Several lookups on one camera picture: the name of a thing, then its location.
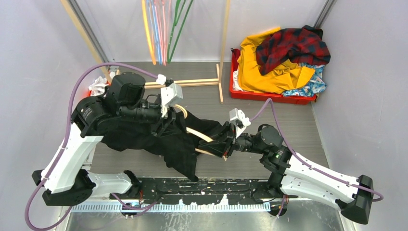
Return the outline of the blue patterned garment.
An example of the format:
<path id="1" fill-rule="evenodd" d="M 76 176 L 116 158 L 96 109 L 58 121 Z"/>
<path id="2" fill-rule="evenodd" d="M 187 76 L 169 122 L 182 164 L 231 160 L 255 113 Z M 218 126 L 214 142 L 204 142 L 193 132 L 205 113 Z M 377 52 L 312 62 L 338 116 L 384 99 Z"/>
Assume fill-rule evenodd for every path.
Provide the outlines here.
<path id="1" fill-rule="evenodd" d="M 302 88 L 294 90 L 286 90 L 282 93 L 283 97 L 313 97 L 326 90 L 327 84 L 323 81 L 323 71 L 326 65 L 310 65 L 300 63 L 300 67 L 307 67 L 315 70 L 311 79 Z"/>

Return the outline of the cream wooden hanger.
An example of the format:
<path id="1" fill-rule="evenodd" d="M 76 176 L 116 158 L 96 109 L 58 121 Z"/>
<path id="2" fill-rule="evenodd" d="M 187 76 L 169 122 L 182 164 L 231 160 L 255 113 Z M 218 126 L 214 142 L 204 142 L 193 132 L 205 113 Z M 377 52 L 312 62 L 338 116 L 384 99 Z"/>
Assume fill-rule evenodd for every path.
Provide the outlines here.
<path id="1" fill-rule="evenodd" d="M 177 134 L 161 138 L 157 137 L 154 139 L 155 144 L 146 144 L 141 148 L 152 154 L 163 155 L 167 167 L 194 168 L 199 154 L 215 156 L 206 151 L 199 150 L 198 145 L 211 142 L 210 135 L 212 131 L 222 125 L 216 121 L 201 120 L 191 115 L 189 121 L 198 122 L 197 128 L 199 130 L 192 129 L 186 126 L 187 120 L 184 115 L 188 114 L 187 110 L 179 105 L 176 108 L 181 110 L 180 113 L 177 113 Z"/>

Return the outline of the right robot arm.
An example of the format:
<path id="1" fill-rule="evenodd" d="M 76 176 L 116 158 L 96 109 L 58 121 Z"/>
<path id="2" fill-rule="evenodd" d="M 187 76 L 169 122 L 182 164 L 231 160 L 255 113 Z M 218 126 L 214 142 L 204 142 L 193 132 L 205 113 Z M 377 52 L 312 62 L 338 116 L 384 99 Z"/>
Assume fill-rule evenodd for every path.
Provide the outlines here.
<path id="1" fill-rule="evenodd" d="M 261 154 L 259 162 L 271 174 L 266 190 L 272 197 L 308 198 L 340 211 L 347 219 L 366 225 L 373 202 L 373 180 L 352 177 L 316 164 L 283 144 L 272 125 L 262 124 L 257 133 L 236 135 L 233 124 L 225 123 L 220 132 L 201 138 L 198 149 L 228 158 L 234 151 Z"/>

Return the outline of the black pleated skirt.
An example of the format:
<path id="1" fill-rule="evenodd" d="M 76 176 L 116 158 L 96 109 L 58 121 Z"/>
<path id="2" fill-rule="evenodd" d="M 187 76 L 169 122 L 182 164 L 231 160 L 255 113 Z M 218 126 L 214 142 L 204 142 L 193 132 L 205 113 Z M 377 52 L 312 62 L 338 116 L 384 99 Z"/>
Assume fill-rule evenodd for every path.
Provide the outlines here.
<path id="1" fill-rule="evenodd" d="M 192 182 L 197 182 L 195 175 L 197 156 L 195 149 L 198 148 L 199 138 L 188 134 L 189 127 L 208 137 L 214 135 L 222 125 L 218 121 L 199 119 L 191 112 L 187 118 L 183 113 L 176 114 L 176 133 L 164 137 L 156 137 L 151 134 L 149 124 L 122 122 L 119 126 L 107 132 L 101 141 L 109 148 L 116 151 L 146 150 L 154 155 L 161 155 L 168 168 L 173 168 Z"/>

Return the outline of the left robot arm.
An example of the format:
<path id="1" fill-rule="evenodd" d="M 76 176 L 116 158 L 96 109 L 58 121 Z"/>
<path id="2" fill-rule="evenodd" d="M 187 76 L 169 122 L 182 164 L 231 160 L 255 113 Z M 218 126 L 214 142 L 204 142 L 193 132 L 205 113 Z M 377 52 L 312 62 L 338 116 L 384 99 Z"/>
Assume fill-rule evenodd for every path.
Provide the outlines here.
<path id="1" fill-rule="evenodd" d="M 164 75 L 156 81 L 160 94 L 153 103 L 143 98 L 145 78 L 125 72 L 112 78 L 104 93 L 82 99 L 68 121 L 68 137 L 43 170 L 33 172 L 36 185 L 45 191 L 48 206 L 75 206 L 90 197 L 116 194 L 136 198 L 141 182 L 129 170 L 117 174 L 96 174 L 85 169 L 85 162 L 100 142 L 113 141 L 115 134 L 131 129 L 120 139 L 121 147 L 131 136 L 161 137 L 176 118 L 172 106 L 182 100 L 181 86 Z"/>

